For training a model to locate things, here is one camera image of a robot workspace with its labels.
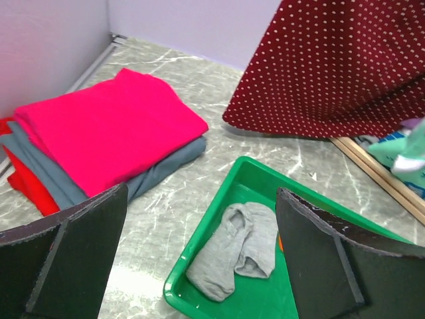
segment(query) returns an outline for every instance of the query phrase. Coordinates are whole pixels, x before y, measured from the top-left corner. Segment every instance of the green plastic tray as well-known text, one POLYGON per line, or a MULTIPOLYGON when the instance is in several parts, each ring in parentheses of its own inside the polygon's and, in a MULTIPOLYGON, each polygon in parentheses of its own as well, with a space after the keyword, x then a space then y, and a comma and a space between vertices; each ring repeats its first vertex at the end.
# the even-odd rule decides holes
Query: green plastic tray
POLYGON ((193 258, 218 227, 224 210, 233 203, 255 201, 275 209, 276 190, 286 187, 314 205, 366 229, 405 241, 300 183, 272 170, 255 159, 236 160, 210 207, 164 284, 164 297, 170 306, 193 319, 298 319, 283 252, 276 243, 276 268, 269 279, 235 274, 235 291, 221 303, 199 292, 185 272, 193 258))

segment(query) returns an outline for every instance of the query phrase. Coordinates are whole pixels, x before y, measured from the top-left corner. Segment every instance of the gray sock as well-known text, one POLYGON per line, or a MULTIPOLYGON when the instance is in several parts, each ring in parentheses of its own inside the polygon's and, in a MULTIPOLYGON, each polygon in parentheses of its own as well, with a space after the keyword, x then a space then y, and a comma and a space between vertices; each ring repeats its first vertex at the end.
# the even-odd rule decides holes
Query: gray sock
POLYGON ((234 292, 234 266, 251 230, 250 214, 244 205, 234 204, 226 209, 221 224, 186 272, 205 296, 223 301, 234 292))
POLYGON ((274 212, 259 203, 246 203, 254 228, 245 239, 235 273, 255 278, 268 278, 275 266, 278 223, 274 212))

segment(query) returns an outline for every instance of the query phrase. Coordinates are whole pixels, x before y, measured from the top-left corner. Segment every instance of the hanging fabric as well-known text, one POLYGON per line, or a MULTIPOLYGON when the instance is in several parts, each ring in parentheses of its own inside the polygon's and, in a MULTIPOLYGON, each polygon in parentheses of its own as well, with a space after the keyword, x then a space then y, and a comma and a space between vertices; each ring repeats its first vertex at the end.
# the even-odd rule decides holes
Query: hanging fabric
POLYGON ((311 138, 395 131, 425 115, 425 1, 284 0, 223 114, 311 138))

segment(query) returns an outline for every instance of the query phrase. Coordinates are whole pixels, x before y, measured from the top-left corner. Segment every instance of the pink fabric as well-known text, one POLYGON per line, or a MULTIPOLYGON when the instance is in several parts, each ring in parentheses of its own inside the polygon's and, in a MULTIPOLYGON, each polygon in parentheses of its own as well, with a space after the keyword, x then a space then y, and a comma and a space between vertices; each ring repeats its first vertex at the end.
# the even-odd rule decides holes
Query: pink fabric
POLYGON ((208 130, 166 82, 128 69, 91 88, 21 106, 15 119, 90 197, 208 130))

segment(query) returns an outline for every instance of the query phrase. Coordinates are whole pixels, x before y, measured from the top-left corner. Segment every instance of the red fabric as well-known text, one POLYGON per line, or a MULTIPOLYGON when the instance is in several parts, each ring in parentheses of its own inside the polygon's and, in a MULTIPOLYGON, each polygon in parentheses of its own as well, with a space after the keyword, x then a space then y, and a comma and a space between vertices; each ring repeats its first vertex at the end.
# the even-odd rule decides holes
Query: red fabric
MULTIPOLYGON (((12 133, 6 125, 8 121, 12 120, 12 118, 0 120, 0 135, 12 133)), ((5 146, 3 146, 3 149, 6 151, 7 156, 15 168, 15 172, 7 178, 11 187, 20 191, 26 198, 33 202, 43 216, 60 211, 58 205, 36 175, 5 146)))
POLYGON ((425 115, 425 2, 284 0, 223 114, 237 128, 378 137, 425 115))
POLYGON ((91 88, 22 106, 14 117, 88 197, 208 130, 166 82, 128 69, 91 88))

